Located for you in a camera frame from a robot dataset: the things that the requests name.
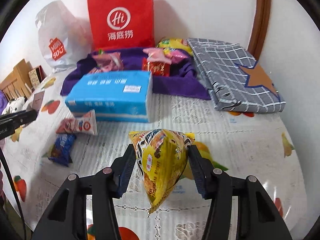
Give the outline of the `blue chocolate chip cookie packet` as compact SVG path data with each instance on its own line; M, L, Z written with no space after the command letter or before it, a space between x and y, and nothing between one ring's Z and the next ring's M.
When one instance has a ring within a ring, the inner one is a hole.
M75 141L75 134L59 134L54 144L49 148L47 158L54 163L68 167L72 163L71 150Z

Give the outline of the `pink red wafer packet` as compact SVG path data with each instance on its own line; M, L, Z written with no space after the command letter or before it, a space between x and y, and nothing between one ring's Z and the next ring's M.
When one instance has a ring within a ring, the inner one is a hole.
M91 110L79 118L63 119L55 132L56 134L85 133L90 135L97 135L98 131L95 110Z

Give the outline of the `yellow triangular snack packet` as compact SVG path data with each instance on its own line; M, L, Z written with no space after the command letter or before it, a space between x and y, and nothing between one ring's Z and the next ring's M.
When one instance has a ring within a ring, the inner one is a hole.
M150 215L167 199L183 174L195 134L158 128L132 131L129 139L150 201Z

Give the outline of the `wooden chair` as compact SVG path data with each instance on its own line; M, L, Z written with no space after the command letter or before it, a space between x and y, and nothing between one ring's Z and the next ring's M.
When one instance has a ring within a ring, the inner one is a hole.
M8 101L19 97L30 98L32 85L29 72L32 70L31 64L22 59L13 68L12 72L1 82L1 91Z

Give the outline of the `white fruit print tablecloth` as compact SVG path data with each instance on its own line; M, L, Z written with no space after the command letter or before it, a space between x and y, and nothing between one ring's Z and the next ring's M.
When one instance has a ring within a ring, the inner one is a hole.
M285 156L283 138L289 138L278 114L233 116L218 112L210 101L152 94L150 122L107 122L97 124L96 136L79 134L65 167L49 161L45 153L56 139L56 128L71 117L60 90L68 71L49 75L43 82L43 102L58 101L57 110L40 112L37 119L5 141L3 153L13 176L27 185L21 203L24 219L35 229L58 188L71 173L81 177L97 173L122 156L130 143L129 132L165 128L194 133L212 158L227 168L230 176L256 176L283 213L289 229L304 215L307 206L304 179L297 154ZM169 197L152 214L138 168L134 168L127 192L114 201L119 226L131 229L140 239L200 239L210 202L197 192L195 182L180 180Z

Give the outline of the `brown patterned box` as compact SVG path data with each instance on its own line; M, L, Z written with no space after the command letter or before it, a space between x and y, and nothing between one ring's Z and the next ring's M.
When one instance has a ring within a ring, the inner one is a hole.
M33 89L36 89L46 78L46 74L41 65L30 70L28 76Z

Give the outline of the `white Miniso plastic bag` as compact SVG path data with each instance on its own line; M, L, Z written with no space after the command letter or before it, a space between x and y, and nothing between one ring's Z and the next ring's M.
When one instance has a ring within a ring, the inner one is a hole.
M52 72L61 72L91 52L91 32L61 1L53 1L36 15L40 52Z

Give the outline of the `blue tissue pack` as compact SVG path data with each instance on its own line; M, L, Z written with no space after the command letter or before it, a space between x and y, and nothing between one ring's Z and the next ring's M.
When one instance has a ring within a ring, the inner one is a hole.
M74 116L94 110L98 121L151 122L152 74L126 70L84 75L66 96Z

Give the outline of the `pink crinkled snack bag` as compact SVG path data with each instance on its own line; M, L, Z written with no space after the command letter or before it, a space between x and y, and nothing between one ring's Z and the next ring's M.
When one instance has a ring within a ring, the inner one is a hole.
M120 52L93 55L96 66L89 72L89 74L124 70L124 65L120 56Z

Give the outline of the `grey checked folded cloth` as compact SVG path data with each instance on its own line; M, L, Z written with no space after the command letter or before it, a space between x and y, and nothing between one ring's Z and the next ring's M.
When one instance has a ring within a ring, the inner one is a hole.
M238 43L188 38L196 69L218 111L278 113L286 102L259 61Z

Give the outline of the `red Haidilao paper bag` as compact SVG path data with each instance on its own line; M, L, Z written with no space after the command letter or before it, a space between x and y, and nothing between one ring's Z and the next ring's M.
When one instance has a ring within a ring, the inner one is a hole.
M153 0L87 0L95 49L154 47Z

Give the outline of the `red candy packet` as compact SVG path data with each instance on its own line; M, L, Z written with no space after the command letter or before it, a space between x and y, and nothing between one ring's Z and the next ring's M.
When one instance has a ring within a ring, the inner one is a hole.
M170 76L171 60L149 61L144 58L142 61L142 70L151 72L154 76Z

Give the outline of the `purple towel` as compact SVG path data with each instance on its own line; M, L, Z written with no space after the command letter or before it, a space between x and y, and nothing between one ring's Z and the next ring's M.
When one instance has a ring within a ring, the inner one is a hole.
M124 48L118 50L125 70L141 70L143 59L147 54L142 48ZM86 74L88 74L96 65L93 59L98 53L95 51L88 54L86 58L81 59L76 64L76 69L65 78L60 95L67 96L73 86ZM197 79L197 71L191 56L187 56L178 64L170 67L170 76L153 76L152 91L156 94L184 96L188 98L197 98L210 100L207 89Z

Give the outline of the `pink white candy packet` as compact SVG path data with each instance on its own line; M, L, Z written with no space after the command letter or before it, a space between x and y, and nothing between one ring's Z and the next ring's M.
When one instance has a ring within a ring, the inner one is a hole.
M161 48L144 48L143 52L148 55L148 62L172 64L171 59L164 54L163 49Z

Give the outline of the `yellow chips bag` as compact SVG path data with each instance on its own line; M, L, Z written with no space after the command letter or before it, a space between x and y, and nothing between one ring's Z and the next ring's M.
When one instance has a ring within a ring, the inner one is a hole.
M170 50L180 49L193 56L193 51L186 39L182 38L163 38L157 44L157 48L168 48Z

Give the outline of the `pink yellow snack bag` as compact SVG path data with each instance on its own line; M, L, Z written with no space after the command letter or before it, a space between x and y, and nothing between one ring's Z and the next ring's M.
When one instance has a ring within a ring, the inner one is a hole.
M163 53L173 64L178 64L188 58L188 55L178 49L170 50L169 48L164 48Z

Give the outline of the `brown wooden door frame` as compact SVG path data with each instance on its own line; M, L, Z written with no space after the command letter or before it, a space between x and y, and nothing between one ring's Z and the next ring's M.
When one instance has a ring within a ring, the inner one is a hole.
M259 60L264 46L270 19L270 11L271 0L256 0L255 17L247 49L256 60Z

